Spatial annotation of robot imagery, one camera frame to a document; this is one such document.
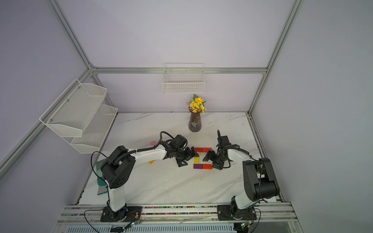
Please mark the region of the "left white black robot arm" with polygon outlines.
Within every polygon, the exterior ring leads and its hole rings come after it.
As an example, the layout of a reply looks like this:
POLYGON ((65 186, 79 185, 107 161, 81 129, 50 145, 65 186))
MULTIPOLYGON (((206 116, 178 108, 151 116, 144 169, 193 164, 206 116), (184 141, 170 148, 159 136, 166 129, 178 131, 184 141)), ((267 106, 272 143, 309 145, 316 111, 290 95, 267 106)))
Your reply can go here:
POLYGON ((126 206, 124 185, 128 182, 132 170, 144 163, 174 158, 178 167, 187 165, 187 161, 198 155, 194 147, 187 146, 187 139, 182 135, 164 141, 161 132, 159 141, 151 147, 127 149, 118 146, 101 166, 103 180, 108 190, 108 206, 111 211, 121 211, 126 206))

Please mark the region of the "orange-red block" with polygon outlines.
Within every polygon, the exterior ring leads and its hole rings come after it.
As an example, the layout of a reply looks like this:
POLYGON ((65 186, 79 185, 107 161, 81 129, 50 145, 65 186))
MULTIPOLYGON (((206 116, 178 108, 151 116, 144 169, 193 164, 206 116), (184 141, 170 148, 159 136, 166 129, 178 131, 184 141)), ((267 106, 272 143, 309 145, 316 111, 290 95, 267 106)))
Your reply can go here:
POLYGON ((213 166, 212 164, 203 164, 203 170, 212 170, 213 166))

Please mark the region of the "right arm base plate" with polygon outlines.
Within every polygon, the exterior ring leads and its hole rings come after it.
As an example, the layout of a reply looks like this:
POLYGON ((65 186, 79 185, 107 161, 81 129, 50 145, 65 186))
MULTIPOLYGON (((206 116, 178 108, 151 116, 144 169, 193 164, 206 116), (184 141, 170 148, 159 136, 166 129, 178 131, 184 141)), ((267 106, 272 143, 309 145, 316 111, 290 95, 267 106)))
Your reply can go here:
POLYGON ((218 220, 257 220, 254 208, 238 209, 230 205, 217 206, 218 220))

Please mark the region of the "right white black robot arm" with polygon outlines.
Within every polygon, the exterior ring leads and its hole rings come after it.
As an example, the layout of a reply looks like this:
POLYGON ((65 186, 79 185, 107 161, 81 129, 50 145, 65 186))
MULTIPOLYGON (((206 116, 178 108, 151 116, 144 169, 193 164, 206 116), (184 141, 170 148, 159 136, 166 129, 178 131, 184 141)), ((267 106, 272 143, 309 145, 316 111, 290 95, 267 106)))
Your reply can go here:
POLYGON ((260 201, 268 201, 278 196, 280 188, 268 158, 253 158, 237 144, 230 143, 228 136, 218 135, 215 150, 207 152, 204 161, 211 161, 214 169, 231 168, 231 162, 238 164, 242 171, 244 191, 232 197, 229 205, 219 205, 218 219, 256 219, 254 206, 260 201))

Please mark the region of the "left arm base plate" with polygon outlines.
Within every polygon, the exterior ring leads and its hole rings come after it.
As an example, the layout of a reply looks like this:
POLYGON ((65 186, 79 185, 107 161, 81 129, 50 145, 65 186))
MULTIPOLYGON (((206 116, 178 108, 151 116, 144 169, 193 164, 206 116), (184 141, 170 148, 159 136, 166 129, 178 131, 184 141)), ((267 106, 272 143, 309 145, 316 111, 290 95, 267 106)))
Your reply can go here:
POLYGON ((114 212, 109 206, 103 208, 100 222, 134 222, 140 219, 143 207, 124 206, 114 212))

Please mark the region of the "dark purple block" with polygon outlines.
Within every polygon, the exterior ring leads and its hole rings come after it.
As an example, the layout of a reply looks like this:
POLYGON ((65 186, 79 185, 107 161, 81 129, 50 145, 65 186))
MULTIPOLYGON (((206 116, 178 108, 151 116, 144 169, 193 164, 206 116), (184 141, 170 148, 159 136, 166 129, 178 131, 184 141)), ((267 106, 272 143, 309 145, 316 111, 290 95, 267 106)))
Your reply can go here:
POLYGON ((193 168, 195 170, 203 170, 204 169, 204 165, 203 164, 194 164, 193 168))

